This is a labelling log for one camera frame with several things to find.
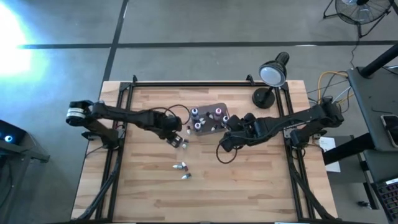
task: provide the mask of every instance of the desk lamp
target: desk lamp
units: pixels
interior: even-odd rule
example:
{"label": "desk lamp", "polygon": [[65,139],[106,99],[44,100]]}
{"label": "desk lamp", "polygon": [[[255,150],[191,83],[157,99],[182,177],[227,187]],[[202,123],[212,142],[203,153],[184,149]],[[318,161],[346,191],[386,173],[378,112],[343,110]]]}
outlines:
{"label": "desk lamp", "polygon": [[281,52],[275,60],[266,62],[260,66],[259,74],[261,80],[269,85],[269,88],[258,88],[252,96],[253,103],[262,109],[270,108],[275,102],[272,90],[280,87],[286,82],[286,64],[289,54]]}

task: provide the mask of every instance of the power cord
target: power cord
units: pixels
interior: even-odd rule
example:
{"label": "power cord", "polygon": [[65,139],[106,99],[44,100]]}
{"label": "power cord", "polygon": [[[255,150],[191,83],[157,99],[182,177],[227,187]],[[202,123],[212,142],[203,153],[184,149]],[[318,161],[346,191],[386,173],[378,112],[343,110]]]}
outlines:
{"label": "power cord", "polygon": [[359,38],[359,36],[358,36],[358,39],[357,39],[357,41],[356,41],[356,43],[355,43],[355,47],[354,47],[354,49],[351,51],[351,60],[349,61],[349,63],[351,64],[351,66],[353,67],[353,69],[355,68],[354,63],[353,63],[353,60],[354,60],[354,51],[355,51],[356,48],[358,47],[359,41],[360,41],[360,38]]}
{"label": "power cord", "polygon": [[308,91],[307,94],[308,94],[308,93],[313,93],[313,92],[315,92],[315,91],[322,90],[322,89],[324,89],[324,88],[328,88],[328,87],[331,87],[331,86],[335,86],[335,85],[338,85],[338,84],[340,84],[340,83],[347,82],[347,81],[348,81],[348,80],[343,80],[343,81],[340,81],[340,82],[336,82],[336,83],[334,83],[334,84],[332,84],[332,85],[330,85],[330,86],[324,86],[324,87],[322,87],[322,88],[317,88],[317,89],[315,89],[315,90]]}

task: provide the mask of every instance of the wooden table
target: wooden table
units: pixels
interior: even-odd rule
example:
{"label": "wooden table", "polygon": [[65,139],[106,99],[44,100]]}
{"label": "wooden table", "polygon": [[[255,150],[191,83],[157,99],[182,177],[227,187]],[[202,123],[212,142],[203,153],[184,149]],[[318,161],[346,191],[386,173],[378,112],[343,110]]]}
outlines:
{"label": "wooden table", "polygon": [[[104,82],[100,99],[107,105],[116,106],[119,84]],[[289,81],[289,88],[294,111],[309,108],[304,82]],[[276,103],[267,110],[254,106],[251,95],[255,89],[135,87],[131,109],[175,104],[194,108],[223,102],[230,114],[239,117],[248,112],[256,117],[279,117]],[[183,121],[188,118],[183,108],[176,107],[173,111]],[[111,121],[102,122],[111,127]],[[114,222],[297,221],[281,133],[258,146],[244,147],[238,151],[234,162],[224,165],[215,156],[223,133],[198,138],[194,134],[187,135],[185,130],[183,127],[180,135],[189,139],[190,145],[186,150],[176,150],[155,134],[133,124],[128,126]],[[88,152],[100,145],[99,141],[91,142]],[[337,217],[322,153],[316,147],[308,147],[306,151],[304,160],[310,188],[328,212]],[[231,155],[222,153],[220,157],[227,160]],[[98,193],[105,158],[106,151],[99,150],[85,159],[72,218],[81,215]],[[184,172],[172,168],[182,161],[192,174],[189,180],[181,180]],[[104,215],[108,211],[109,194]],[[307,214],[305,200],[301,201],[304,214]]]}

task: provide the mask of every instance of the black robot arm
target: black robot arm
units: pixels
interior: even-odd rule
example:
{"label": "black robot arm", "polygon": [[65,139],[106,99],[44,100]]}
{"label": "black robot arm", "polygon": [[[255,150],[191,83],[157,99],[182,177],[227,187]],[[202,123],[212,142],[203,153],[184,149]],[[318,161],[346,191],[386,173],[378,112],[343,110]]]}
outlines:
{"label": "black robot arm", "polygon": [[239,119],[234,115],[227,122],[229,131],[220,140],[220,145],[227,152],[245,145],[255,146],[268,141],[279,131],[305,124],[304,128],[293,129],[290,132],[292,145],[301,147],[308,143],[310,136],[323,128],[338,127],[343,121],[337,103],[331,103],[330,100],[281,118],[255,118],[253,114],[248,113],[243,119]]}
{"label": "black robot arm", "polygon": [[161,139],[166,139],[173,147],[179,147],[182,138],[176,133],[181,131],[182,122],[179,117],[167,116],[155,110],[131,111],[113,106],[106,106],[102,101],[73,101],[69,104],[67,123],[71,126],[83,126],[91,136],[99,136],[108,149],[119,146],[119,132],[109,129],[98,119],[111,119],[135,124],[138,128],[152,131]]}

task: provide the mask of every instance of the electric fan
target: electric fan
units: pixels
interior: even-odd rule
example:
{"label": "electric fan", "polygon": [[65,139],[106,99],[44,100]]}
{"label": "electric fan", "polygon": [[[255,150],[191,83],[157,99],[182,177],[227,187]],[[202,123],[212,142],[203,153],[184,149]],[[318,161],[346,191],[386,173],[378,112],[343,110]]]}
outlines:
{"label": "electric fan", "polygon": [[[390,13],[389,9],[394,0],[335,0],[336,14],[326,15],[326,11],[332,4],[329,2],[323,12],[323,18],[338,16],[343,21],[354,24],[358,28],[358,36],[362,38],[368,35],[375,28],[384,16]],[[361,25],[377,21],[367,33],[362,34]]]}

